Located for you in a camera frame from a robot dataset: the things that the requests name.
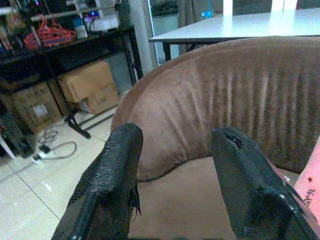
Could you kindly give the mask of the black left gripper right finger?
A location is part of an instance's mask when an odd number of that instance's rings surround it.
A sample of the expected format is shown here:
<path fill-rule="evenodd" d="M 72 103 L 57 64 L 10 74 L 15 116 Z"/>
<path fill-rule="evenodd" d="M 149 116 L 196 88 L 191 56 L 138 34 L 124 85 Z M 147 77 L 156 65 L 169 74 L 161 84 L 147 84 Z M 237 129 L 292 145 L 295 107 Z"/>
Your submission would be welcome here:
<path fill-rule="evenodd" d="M 253 139 L 216 128 L 211 152 L 237 240 L 318 240 L 315 215 Z"/>

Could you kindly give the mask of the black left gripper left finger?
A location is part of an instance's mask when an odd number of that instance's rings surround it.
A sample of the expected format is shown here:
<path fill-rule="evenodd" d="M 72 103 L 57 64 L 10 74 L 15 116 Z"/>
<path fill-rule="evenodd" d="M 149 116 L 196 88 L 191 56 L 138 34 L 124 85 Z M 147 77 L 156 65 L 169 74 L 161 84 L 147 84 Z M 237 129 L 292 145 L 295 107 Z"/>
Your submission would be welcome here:
<path fill-rule="evenodd" d="M 134 123 L 113 130 L 82 174 L 51 240 L 127 240 L 135 210 L 143 132 Z"/>

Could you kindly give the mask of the brown velvet sofa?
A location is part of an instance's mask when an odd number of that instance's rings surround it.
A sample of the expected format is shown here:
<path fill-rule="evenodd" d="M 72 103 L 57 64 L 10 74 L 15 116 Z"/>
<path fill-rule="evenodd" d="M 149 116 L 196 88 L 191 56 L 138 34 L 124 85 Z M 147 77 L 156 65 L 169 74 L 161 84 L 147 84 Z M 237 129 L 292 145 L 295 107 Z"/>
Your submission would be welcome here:
<path fill-rule="evenodd" d="M 145 75 L 111 128 L 143 132 L 141 215 L 130 238 L 238 240 L 212 158 L 212 131 L 232 127 L 296 178 L 320 135 L 320 37 L 262 37 L 202 47 Z"/>

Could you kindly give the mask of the white power strip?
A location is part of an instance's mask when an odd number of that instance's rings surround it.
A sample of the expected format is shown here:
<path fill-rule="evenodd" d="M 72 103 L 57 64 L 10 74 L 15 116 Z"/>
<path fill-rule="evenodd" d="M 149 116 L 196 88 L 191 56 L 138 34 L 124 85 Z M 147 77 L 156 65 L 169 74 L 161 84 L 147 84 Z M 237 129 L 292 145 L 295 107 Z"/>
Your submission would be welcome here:
<path fill-rule="evenodd" d="M 50 151 L 50 152 L 48 152 L 48 153 L 45 153 L 45 152 L 43 152 L 43 151 L 40 151 L 40 152 L 35 153 L 34 155 L 32 155 L 32 156 L 30 157 L 30 159 L 31 159 L 34 163 L 38 164 L 38 163 L 43 163 L 44 161 L 46 161 L 46 160 L 48 160 L 48 159 L 50 159 L 50 158 L 53 158 L 53 157 L 55 157 L 55 156 L 56 156 L 56 155 L 55 155 L 55 153 L 54 153 L 53 151 Z"/>

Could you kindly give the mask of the large cardboard box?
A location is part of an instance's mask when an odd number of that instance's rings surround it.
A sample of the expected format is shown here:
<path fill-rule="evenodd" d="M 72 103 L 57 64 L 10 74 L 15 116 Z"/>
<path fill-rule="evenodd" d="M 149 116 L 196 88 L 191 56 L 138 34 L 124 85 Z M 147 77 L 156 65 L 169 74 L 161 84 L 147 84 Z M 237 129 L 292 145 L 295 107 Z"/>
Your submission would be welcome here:
<path fill-rule="evenodd" d="M 94 61 L 58 76 L 68 102 L 97 115 L 116 106 L 120 95 L 109 64 Z"/>

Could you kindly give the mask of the cardboard box with label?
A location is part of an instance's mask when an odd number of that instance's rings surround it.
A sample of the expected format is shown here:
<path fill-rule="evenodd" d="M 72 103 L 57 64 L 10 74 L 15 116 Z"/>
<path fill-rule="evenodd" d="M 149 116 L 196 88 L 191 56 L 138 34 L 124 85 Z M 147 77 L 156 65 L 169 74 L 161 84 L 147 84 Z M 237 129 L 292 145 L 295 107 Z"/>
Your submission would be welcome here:
<path fill-rule="evenodd" d="M 18 115 L 33 133 L 40 132 L 62 118 L 45 82 L 13 93 L 12 99 Z"/>

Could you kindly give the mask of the black metal shelf table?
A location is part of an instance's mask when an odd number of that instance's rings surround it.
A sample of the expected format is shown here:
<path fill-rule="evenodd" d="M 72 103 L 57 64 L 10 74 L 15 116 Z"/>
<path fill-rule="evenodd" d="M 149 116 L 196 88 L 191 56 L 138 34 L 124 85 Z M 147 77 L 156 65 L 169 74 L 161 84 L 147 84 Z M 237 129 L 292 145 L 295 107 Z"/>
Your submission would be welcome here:
<path fill-rule="evenodd" d="M 79 107 L 68 102 L 58 76 L 96 61 L 105 61 L 116 53 L 123 53 L 126 69 L 134 84 L 142 76 L 140 56 L 133 26 L 121 27 L 60 46 L 24 49 L 17 56 L 0 52 L 0 110 L 7 109 L 23 133 L 34 133 L 23 122 L 15 109 L 12 94 L 37 84 L 46 83 L 69 127 L 85 138 L 87 128 L 77 122 Z"/>

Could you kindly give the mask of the white pillar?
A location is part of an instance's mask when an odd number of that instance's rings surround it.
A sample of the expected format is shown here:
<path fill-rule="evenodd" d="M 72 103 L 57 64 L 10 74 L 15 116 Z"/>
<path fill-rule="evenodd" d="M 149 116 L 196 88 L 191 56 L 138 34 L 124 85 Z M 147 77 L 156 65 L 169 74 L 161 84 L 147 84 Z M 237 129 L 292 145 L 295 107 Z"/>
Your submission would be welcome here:
<path fill-rule="evenodd" d="M 134 25 L 143 74 L 153 69 L 152 54 L 148 41 L 145 0 L 129 0 L 130 18 Z"/>

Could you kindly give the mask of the orange plastic hangers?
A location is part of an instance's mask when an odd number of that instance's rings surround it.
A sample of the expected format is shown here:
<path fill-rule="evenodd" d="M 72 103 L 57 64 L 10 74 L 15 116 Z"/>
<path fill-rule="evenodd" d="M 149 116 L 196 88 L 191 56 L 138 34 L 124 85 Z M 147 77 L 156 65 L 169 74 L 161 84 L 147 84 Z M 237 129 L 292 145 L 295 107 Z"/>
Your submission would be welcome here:
<path fill-rule="evenodd" d="M 46 48 L 57 47 L 76 40 L 77 32 L 63 28 L 52 15 L 50 16 L 51 25 L 48 25 L 48 21 L 43 14 L 38 14 L 37 16 L 41 20 L 36 31 L 37 38 L 32 32 L 24 38 L 24 44 L 28 50 L 36 50 L 40 45 Z"/>

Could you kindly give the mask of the white table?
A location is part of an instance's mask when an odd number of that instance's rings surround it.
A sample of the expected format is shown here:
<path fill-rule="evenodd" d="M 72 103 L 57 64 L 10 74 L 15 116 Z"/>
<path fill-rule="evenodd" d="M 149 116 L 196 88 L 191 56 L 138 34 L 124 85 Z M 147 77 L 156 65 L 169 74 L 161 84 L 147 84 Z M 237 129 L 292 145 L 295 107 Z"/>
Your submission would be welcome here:
<path fill-rule="evenodd" d="M 165 61 L 171 45 L 210 45 L 230 40 L 271 36 L 320 36 L 320 8 L 208 18 L 150 38 L 162 43 Z"/>

